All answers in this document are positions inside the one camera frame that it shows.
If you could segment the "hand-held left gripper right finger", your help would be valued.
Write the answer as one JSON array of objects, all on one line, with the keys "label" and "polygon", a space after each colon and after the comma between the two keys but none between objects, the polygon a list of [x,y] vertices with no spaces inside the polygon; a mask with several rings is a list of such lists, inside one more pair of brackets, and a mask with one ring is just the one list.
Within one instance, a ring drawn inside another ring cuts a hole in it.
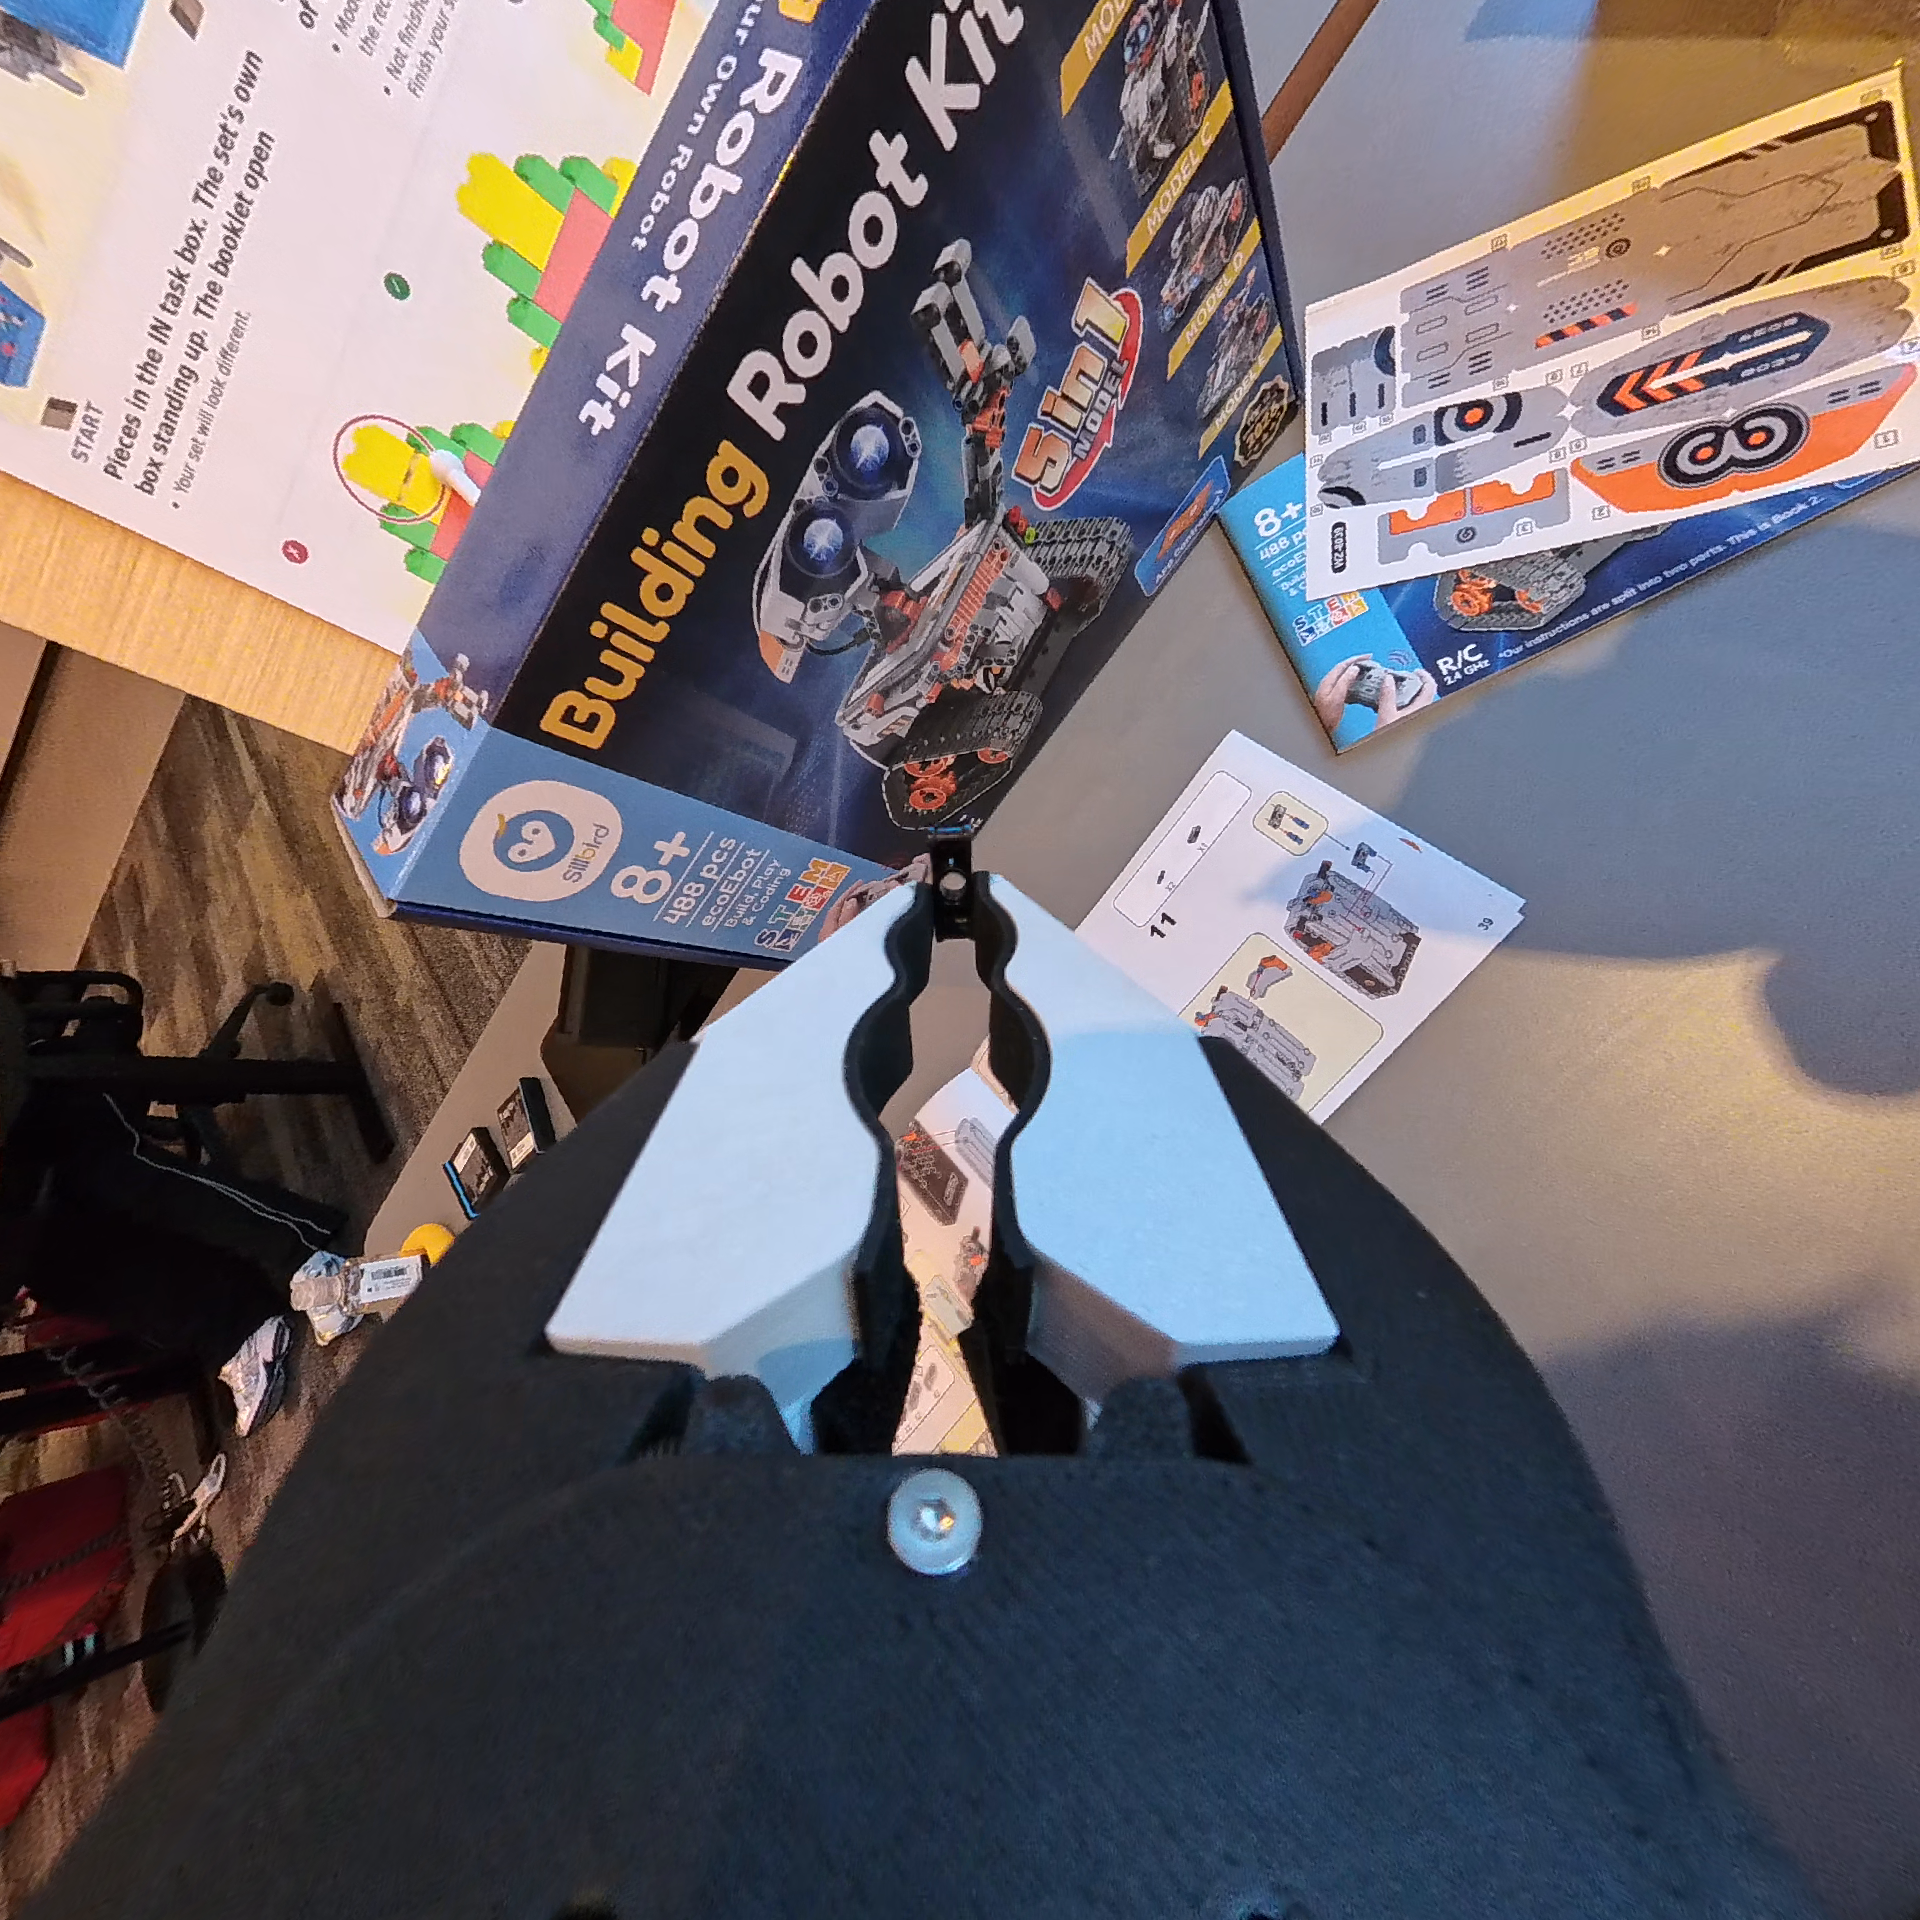
[{"label": "hand-held left gripper right finger", "polygon": [[1290,1360],[1336,1321],[1218,1084],[1222,1048],[1004,879],[972,879],[997,1148],[965,1353],[1004,1454],[1069,1454],[1086,1409],[1199,1362]]}]

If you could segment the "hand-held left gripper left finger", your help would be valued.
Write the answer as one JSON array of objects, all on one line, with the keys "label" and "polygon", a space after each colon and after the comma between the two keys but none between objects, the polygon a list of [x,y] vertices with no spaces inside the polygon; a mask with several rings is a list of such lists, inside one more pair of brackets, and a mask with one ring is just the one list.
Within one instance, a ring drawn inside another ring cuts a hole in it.
[{"label": "hand-held left gripper left finger", "polygon": [[760,1380],[801,1452],[884,1452],[918,1347],[879,1112],[912,1068],[926,884],[871,903],[694,1043],[546,1342]]}]

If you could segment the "grey desk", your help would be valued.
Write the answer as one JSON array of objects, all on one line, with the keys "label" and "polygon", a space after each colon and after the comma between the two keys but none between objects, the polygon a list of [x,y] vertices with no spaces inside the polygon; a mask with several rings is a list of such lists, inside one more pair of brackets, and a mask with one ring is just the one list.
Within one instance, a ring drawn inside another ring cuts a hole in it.
[{"label": "grey desk", "polygon": [[977,844],[1078,921],[1239,729],[1524,897],[1330,1130],[1832,1915],[1914,1913],[1914,562],[1911,476],[1334,756],[1209,534]]}]

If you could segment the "white printed task sheet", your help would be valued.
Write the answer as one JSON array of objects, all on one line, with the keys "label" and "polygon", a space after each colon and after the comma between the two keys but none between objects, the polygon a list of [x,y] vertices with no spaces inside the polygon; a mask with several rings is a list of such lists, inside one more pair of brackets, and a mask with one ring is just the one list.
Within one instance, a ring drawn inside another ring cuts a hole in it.
[{"label": "white printed task sheet", "polygon": [[4,471],[397,651],[710,11],[4,2]]}]

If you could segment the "open white instruction booklet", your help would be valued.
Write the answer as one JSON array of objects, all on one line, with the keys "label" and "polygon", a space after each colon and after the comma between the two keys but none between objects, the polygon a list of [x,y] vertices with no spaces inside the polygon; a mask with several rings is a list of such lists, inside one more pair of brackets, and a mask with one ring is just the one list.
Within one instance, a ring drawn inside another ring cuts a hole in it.
[{"label": "open white instruction booklet", "polygon": [[[1522,914],[1519,897],[1229,734],[1076,931],[1324,1121]],[[1013,1112],[980,1048],[896,1143],[922,1308],[897,1454],[993,1452],[957,1337]]]}]

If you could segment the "silver foil wrapper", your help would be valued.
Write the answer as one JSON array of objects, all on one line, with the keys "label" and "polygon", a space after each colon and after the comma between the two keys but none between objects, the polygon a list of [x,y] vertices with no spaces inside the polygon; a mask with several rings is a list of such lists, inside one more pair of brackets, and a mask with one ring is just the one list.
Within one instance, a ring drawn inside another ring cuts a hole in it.
[{"label": "silver foil wrapper", "polygon": [[262,1321],[220,1367],[230,1399],[230,1428],[247,1438],[278,1415],[287,1387],[292,1327],[284,1314]]}]

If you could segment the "black office chair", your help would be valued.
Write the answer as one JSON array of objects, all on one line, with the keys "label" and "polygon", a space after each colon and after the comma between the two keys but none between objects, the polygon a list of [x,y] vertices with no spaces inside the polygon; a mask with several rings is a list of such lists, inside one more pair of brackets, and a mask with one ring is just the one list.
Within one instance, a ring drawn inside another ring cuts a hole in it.
[{"label": "black office chair", "polygon": [[214,1110],[248,1097],[341,1097],[367,1158],[393,1153],[393,1130],[367,1081],[345,1012],[319,1002],[326,1051],[317,1058],[248,1058],[241,1038],[261,1004],[284,1006],[294,988],[262,984],[239,999],[192,1055],[144,1049],[144,995],[127,975],[17,971],[2,982],[4,1208],[42,1188],[144,1194],[160,1178],[239,1194],[268,1211],[310,1211],[325,1232],[341,1215],[239,1178]]}]

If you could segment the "blue instruction booklet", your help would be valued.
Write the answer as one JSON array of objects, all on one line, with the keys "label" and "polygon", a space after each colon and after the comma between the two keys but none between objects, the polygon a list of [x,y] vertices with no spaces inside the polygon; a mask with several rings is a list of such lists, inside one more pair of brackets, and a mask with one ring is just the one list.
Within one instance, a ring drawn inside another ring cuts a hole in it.
[{"label": "blue instruction booklet", "polygon": [[1304,582],[1304,460],[1294,458],[1234,494],[1221,519],[1264,612],[1334,753],[1389,718],[1423,708],[1653,602],[1749,550],[1788,535],[1905,468],[1557,547],[1511,561],[1456,561],[1382,590],[1313,598]]}]

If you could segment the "red bag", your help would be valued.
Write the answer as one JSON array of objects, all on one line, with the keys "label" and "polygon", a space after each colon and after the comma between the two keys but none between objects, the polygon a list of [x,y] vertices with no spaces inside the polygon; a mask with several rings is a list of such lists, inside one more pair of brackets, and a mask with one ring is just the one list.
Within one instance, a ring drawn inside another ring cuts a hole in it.
[{"label": "red bag", "polygon": [[2,1502],[2,1668],[100,1627],[133,1574],[127,1472],[100,1467]]}]

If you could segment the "blue robot kit box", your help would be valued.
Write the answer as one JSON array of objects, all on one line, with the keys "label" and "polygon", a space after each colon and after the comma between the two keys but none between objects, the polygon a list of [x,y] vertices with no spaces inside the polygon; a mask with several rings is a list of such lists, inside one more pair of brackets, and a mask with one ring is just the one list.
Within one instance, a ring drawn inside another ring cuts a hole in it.
[{"label": "blue robot kit box", "polygon": [[1236,4],[717,4],[336,799],[416,921],[778,967],[1289,417]]}]

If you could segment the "grey orange sticker sheet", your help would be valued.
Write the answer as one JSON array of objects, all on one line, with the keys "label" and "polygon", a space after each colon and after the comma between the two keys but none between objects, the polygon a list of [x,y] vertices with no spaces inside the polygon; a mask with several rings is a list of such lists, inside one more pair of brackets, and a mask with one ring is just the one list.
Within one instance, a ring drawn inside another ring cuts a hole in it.
[{"label": "grey orange sticker sheet", "polygon": [[1912,465],[1914,339],[1892,66],[1311,305],[1306,586]]}]

